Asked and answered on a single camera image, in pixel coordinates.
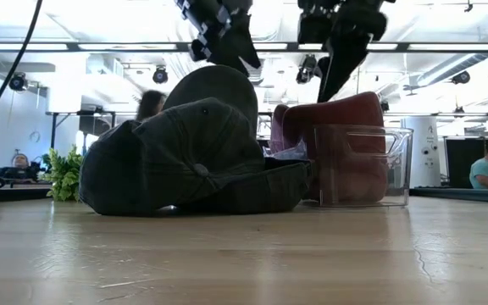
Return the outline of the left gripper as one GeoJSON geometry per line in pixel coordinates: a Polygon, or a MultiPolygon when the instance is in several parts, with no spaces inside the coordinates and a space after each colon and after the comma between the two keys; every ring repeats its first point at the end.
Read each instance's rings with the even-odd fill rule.
{"type": "Polygon", "coordinates": [[[237,69],[249,76],[248,64],[254,69],[261,61],[249,31],[252,0],[175,0],[183,19],[197,29],[197,39],[189,47],[191,60],[207,60],[237,69]],[[213,43],[210,57],[206,45],[213,43]]]}

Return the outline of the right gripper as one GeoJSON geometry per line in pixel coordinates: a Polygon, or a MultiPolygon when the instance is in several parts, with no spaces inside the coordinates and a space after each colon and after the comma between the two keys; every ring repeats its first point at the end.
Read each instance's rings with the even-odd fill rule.
{"type": "Polygon", "coordinates": [[[318,103],[328,102],[349,80],[368,55],[367,46],[378,41],[387,27],[380,11],[384,0],[298,0],[302,10],[298,42],[325,42],[329,53],[317,62],[320,78],[318,103]]]}

